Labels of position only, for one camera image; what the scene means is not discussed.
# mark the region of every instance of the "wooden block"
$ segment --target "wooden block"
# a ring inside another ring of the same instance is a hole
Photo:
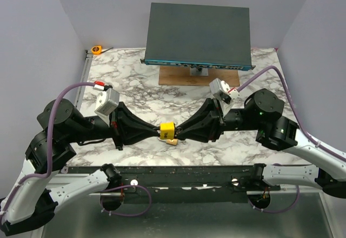
[[[237,70],[208,69],[208,76],[190,76],[190,68],[160,66],[159,85],[209,85],[211,81],[219,78],[230,87],[239,87]]]

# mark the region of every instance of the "gray wall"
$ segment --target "gray wall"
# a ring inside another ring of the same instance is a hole
[[[278,50],[311,134],[345,150],[346,0],[307,0]]]
[[[59,0],[0,2],[0,197],[5,197],[41,130],[36,116],[80,80],[85,51]],[[73,93],[69,97],[74,101]]]
[[[60,0],[86,49],[144,47],[151,2],[250,8],[251,45],[278,47],[305,0]]]

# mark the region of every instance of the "wooden board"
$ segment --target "wooden board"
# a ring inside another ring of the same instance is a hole
[[[159,85],[209,85],[216,78],[224,80],[230,87],[239,87],[237,70],[208,69],[208,76],[190,76],[190,68],[160,66]]]

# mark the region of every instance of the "marble tabletop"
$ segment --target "marble tabletop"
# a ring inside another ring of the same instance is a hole
[[[158,85],[159,67],[141,64],[145,49],[114,49],[94,56],[88,81],[96,80],[112,84],[120,92],[120,101],[141,119],[159,125],[161,122],[180,124],[193,115],[207,97],[212,97],[209,87],[179,87]],[[240,83],[244,83],[261,69],[281,66],[274,49],[252,49],[253,71],[239,71]],[[254,91],[267,88],[285,100],[283,115],[294,120],[280,79],[272,71],[266,72],[242,91],[242,100],[234,108],[243,107],[244,100]],[[86,88],[81,112],[94,115],[98,92]],[[118,166],[200,166],[200,165],[249,165],[254,163],[304,164],[306,161],[294,155],[268,150],[255,142],[256,131],[225,132],[215,143],[179,141],[170,146],[158,138],[148,138],[135,145],[115,149],[112,139],[103,143],[80,147],[73,144],[77,155],[68,166],[100,166],[113,163]]]

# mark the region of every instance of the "gray floor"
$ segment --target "gray floor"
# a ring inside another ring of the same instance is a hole
[[[272,195],[270,209],[289,205],[295,194]],[[296,208],[277,215],[252,210],[248,204],[154,204],[144,216],[101,214],[98,196],[64,208],[45,227],[43,237],[332,237],[318,193],[304,193]],[[145,205],[121,207],[134,213]]]

